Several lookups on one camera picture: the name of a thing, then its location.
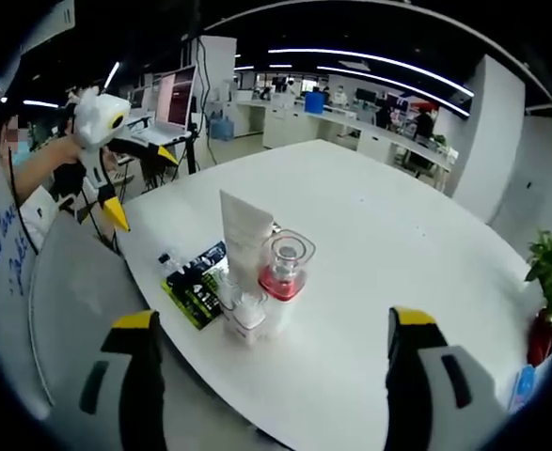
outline computer monitor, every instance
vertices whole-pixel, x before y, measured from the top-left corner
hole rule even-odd
[[[132,108],[142,108],[142,101],[144,100],[144,89],[137,89],[132,93],[130,103]]]
[[[401,110],[403,112],[407,112],[407,109],[409,107],[409,101],[407,99],[395,96],[393,94],[386,95],[386,104],[392,109]]]
[[[361,89],[358,87],[355,90],[355,97],[357,97],[359,101],[370,101],[371,103],[376,103],[376,93],[367,89]]]
[[[156,106],[156,121],[188,128],[197,67],[189,66],[166,75],[161,80]]]

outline red pot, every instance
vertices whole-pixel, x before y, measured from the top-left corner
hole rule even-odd
[[[552,321],[547,319],[547,309],[542,308],[528,331],[527,361],[540,365],[552,352]]]

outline window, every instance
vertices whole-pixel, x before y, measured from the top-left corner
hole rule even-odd
[[[320,77],[319,81],[318,81],[318,86],[320,87],[320,90],[322,90],[326,86],[328,86],[328,78],[327,77]]]
[[[265,84],[265,74],[264,73],[258,73],[257,74],[257,78],[255,80],[255,85],[257,87],[265,87],[266,84]]]
[[[317,86],[317,80],[303,80],[301,92],[312,91],[315,86]]]

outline office desk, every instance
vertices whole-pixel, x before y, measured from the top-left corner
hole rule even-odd
[[[191,258],[223,239],[220,189],[317,245],[290,328],[254,348],[225,334],[223,319],[197,331],[161,288],[161,252]],[[166,334],[230,406],[296,451],[383,449],[391,305],[432,314],[500,397],[524,363],[525,261],[444,195],[348,149],[312,141],[261,152],[125,210],[132,231],[118,245]]]
[[[311,139],[324,138],[324,133],[321,132],[318,121],[327,121],[339,124],[342,127],[358,130],[360,137],[357,152],[367,155],[380,163],[392,164],[395,154],[394,145],[416,153],[448,172],[451,170],[451,164],[445,155],[421,146],[415,141],[399,134],[367,122],[359,121],[356,117],[348,117],[343,114],[346,110],[331,108],[337,112],[324,110],[322,114],[315,115],[306,113],[304,107],[300,105],[295,105],[293,108],[285,110],[281,107],[273,106],[268,101],[239,101],[237,104],[248,108],[265,109],[263,145],[268,148],[278,148]]]

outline person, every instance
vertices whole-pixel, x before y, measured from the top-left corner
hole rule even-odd
[[[9,132],[8,124],[13,115],[7,112],[0,107],[0,166],[6,180],[10,182],[13,178],[14,186],[10,186],[10,190],[17,207],[20,207],[59,166],[78,163],[81,147],[72,136],[57,138],[10,171],[10,155],[18,146],[18,138]]]
[[[392,123],[392,120],[390,119],[390,113],[390,106],[381,106],[376,113],[376,125],[388,130],[390,128],[390,124]]]
[[[344,92],[344,86],[339,85],[339,88],[332,96],[332,105],[344,108],[348,103],[347,95]]]
[[[259,94],[259,99],[261,99],[262,101],[270,101],[272,99],[272,88],[266,86],[263,89],[263,92]]]
[[[81,148],[71,138],[61,138],[30,153],[25,161],[15,165],[13,150],[19,146],[16,124],[18,118],[0,108],[0,166],[27,234],[39,250],[58,215],[58,205],[41,184],[58,167],[77,163]]]
[[[414,133],[414,141],[423,138],[429,140],[433,135],[434,121],[428,114],[425,108],[419,108],[419,115],[414,119],[416,122],[416,132]]]
[[[298,97],[298,92],[296,92],[296,89],[294,88],[294,80],[288,81],[288,87],[286,88],[286,92],[293,96],[295,99]]]
[[[329,105],[330,104],[330,86],[326,86],[322,92],[323,92],[323,104]]]

